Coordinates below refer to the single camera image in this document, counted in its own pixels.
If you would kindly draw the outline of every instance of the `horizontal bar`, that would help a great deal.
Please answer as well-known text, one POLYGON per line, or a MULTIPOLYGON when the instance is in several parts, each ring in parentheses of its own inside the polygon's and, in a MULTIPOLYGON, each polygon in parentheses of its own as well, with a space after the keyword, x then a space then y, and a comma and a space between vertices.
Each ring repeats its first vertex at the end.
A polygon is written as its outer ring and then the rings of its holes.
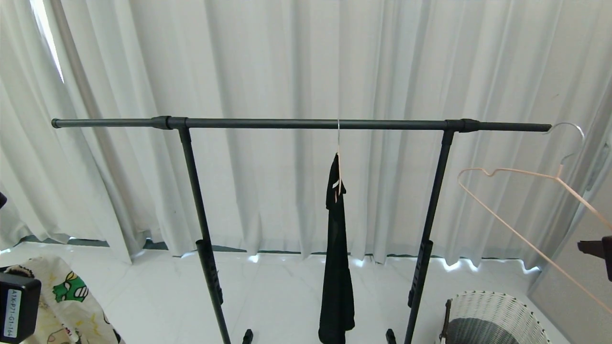
MULTIPOLYGON (((233 129, 337 129, 336 119, 246 119, 182 118, 159 116, 149 119, 53 119, 54 128, 67 127, 154 127, 158 129, 233 128, 233 129)), ((341 129, 361 130, 477 130, 510 132, 547 132, 550 124, 479 122, 473 119, 446 121, 341 119, 341 129)))

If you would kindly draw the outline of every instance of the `garment rack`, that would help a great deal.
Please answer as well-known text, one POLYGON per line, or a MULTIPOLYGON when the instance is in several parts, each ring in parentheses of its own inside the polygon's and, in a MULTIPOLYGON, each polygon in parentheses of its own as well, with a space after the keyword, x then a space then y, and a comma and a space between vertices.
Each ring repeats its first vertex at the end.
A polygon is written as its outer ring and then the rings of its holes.
MULTIPOLYGON (((230 335, 223 317, 221 304, 223 296, 221 286, 217 276, 214 253, 212 251, 211 236, 206 222, 204 211, 204 201, 200 190, 200 181, 193 157, 191 144, 191 128, 226 128, 226 129, 361 129, 361 130, 441 130, 442 148, 438 157, 438 166, 433 180, 429 207, 425 217, 425 226, 419 247, 419 256, 412 278, 412 287, 408 294, 408 307, 410 317, 404 344, 412 342, 414 328, 419 313, 427 267, 431 258, 433 241, 430 240, 433 218, 436 214, 444 170, 449 158, 450 145, 455 133, 476 132, 479 130, 506 131, 506 132, 547 132, 551 129, 550 124, 527 124, 527 123, 500 123, 500 122, 480 122, 474 119, 447 119, 445 121, 377 121, 361 119, 233 119, 233 118, 186 118, 172 116, 158 116, 149 119, 53 119, 51 125, 58 128, 68 127, 150 127, 162 130, 179 131, 189 181, 191 182, 193 199, 200 222, 202 240, 196 241, 196 247, 200 256, 200 262, 204 270, 206 285, 211 295, 212 306, 215 310, 219 331, 223 339, 223 344, 231 344, 230 335)), ((386 332, 387 344, 396 344, 395 334, 392 329, 386 332)), ((244 335, 242 344, 251 344, 253 341, 253 331, 248 329, 244 335)))

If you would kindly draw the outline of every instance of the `white floor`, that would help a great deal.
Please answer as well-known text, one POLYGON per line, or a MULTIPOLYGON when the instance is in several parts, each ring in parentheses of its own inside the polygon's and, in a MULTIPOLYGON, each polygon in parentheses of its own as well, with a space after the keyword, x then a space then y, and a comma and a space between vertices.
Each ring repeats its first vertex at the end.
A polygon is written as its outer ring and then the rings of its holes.
MULTIPOLYGON (((43 254, 61 256, 87 283, 110 321, 128 344, 221 343, 198 255, 173 258, 167 251, 147 250, 129 266, 110 249, 24 243, 2 252, 0 266, 43 254)), ((303 260, 297 255, 216 253, 223 288, 223 311, 233 343, 242 343, 247 328, 255 344, 316 344, 325 256, 303 260)), ((351 259, 355 323, 347 343, 386 343, 392 328, 403 343, 406 305, 416 260, 369 257, 351 259)), ((527 303, 552 343, 567 340, 525 296, 537 276, 525 274, 518 261, 484 261, 478 269, 467 261, 448 267, 431 262, 413 343, 433 343, 441 330, 444 303, 464 290, 511 294, 527 303)))

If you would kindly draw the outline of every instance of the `white label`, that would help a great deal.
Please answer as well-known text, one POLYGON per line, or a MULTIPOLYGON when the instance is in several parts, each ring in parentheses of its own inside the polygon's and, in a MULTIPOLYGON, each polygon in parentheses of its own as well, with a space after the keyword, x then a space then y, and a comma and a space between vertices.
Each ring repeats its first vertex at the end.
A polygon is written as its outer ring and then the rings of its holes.
POLYGON ((9 289, 6 297, 6 317, 4 318, 5 337, 17 338, 19 307, 21 307, 21 290, 9 289))

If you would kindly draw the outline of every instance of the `laundry basket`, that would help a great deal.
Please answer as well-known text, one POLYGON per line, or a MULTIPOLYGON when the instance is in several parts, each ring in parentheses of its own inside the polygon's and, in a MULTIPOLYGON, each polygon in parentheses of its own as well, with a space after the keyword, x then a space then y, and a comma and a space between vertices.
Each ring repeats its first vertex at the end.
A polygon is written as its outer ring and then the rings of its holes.
POLYGON ((546 332, 526 304, 490 291, 464 291, 446 301, 440 344, 547 344, 546 332))

